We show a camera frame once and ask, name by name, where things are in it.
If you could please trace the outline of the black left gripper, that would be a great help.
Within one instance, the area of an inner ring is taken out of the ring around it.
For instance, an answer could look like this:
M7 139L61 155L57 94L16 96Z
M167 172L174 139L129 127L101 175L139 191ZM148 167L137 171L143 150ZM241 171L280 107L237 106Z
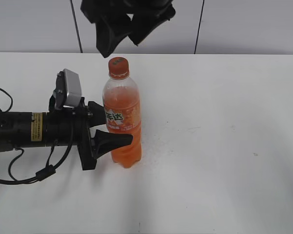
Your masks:
M53 168L57 169L68 157L72 146L76 145L81 161L82 170L96 168L97 159L112 150L131 145L131 134L114 134L96 130L91 137L90 128L106 124L104 107L94 101L84 103L81 98L77 107L63 107L55 109L55 98L49 99L49 112L44 119L46 123L45 144L51 145L53 151L56 146L66 146L64 155Z

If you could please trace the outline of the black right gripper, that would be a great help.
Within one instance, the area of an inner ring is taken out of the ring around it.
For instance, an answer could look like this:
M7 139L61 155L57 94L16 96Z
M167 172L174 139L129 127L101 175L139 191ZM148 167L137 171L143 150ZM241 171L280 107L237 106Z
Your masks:
M127 36L138 46L176 14L171 0L83 0L80 10L96 25L96 47L104 58Z

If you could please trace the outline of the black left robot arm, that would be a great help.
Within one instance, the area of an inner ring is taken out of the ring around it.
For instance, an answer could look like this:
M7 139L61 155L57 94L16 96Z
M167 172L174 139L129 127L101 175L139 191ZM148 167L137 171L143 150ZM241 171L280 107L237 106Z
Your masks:
M33 148L76 145L81 167L93 170L102 155L128 146L131 134L112 134L90 129L106 123L103 106L81 98L78 107L53 107L48 112L2 112L0 111L0 153L16 148Z

